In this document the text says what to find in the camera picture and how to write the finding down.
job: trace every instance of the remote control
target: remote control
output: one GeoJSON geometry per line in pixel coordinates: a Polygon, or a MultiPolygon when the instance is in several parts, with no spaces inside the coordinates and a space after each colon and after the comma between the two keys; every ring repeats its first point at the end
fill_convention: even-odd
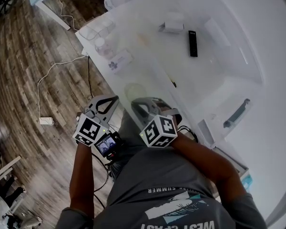
{"type": "Polygon", "coordinates": [[[190,56],[198,57],[196,32],[189,31],[189,39],[190,39],[190,56]]]}

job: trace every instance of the white tabletop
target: white tabletop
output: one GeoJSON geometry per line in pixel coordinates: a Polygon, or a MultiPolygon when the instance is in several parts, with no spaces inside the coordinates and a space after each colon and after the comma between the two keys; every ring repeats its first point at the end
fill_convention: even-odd
{"type": "Polygon", "coordinates": [[[161,98],[171,107],[180,109],[178,101],[172,97],[169,91],[174,90],[174,86],[166,74],[162,71],[161,67],[157,67],[158,62],[156,59],[154,59],[152,55],[144,49],[140,36],[134,40],[128,40],[125,37],[119,37],[119,33],[115,33],[116,29],[113,29],[112,34],[116,36],[115,40],[118,41],[118,46],[116,47],[117,52],[127,49],[127,51],[133,56],[133,61],[129,65],[122,68],[118,73],[112,73],[108,66],[108,60],[96,52],[93,43],[94,40],[91,40],[96,34],[91,30],[91,28],[97,32],[100,31],[100,35],[102,37],[106,36],[104,34],[108,33],[108,31],[104,28],[109,26],[111,27],[111,31],[111,21],[113,21],[113,18],[111,17],[110,13],[105,13],[81,28],[81,30],[76,33],[76,36],[84,46],[84,49],[89,54],[95,66],[104,77],[105,81],[111,87],[113,92],[119,96],[120,102],[124,108],[130,114],[139,128],[143,129],[141,122],[131,108],[131,102],[126,96],[127,87],[133,83],[139,84],[144,88],[146,94],[138,97],[148,96],[161,98]]]}

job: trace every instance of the white cube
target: white cube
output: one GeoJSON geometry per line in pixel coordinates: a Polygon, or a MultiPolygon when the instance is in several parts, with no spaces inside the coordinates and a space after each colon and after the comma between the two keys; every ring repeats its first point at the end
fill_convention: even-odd
{"type": "Polygon", "coordinates": [[[106,127],[96,123],[88,116],[81,114],[72,137],[87,146],[92,146],[106,134],[107,131],[108,129],[106,127]]]}
{"type": "Polygon", "coordinates": [[[177,137],[173,117],[156,115],[140,136],[148,147],[168,146],[177,137]]]}

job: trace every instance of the plastic container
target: plastic container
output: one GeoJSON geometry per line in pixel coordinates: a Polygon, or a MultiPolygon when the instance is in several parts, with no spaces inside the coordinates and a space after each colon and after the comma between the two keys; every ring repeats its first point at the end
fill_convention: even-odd
{"type": "Polygon", "coordinates": [[[99,37],[94,42],[95,50],[100,56],[105,59],[111,59],[114,56],[114,52],[110,43],[108,43],[104,38],[99,37]]]}

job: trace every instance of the small camera screen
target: small camera screen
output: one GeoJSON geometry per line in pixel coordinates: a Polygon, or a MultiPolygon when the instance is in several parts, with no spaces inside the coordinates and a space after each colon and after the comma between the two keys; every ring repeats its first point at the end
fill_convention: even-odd
{"type": "Polygon", "coordinates": [[[97,144],[97,148],[100,151],[100,153],[103,155],[105,152],[107,152],[111,147],[115,146],[116,143],[113,140],[111,136],[105,137],[104,140],[102,140],[100,143],[97,144]]]}

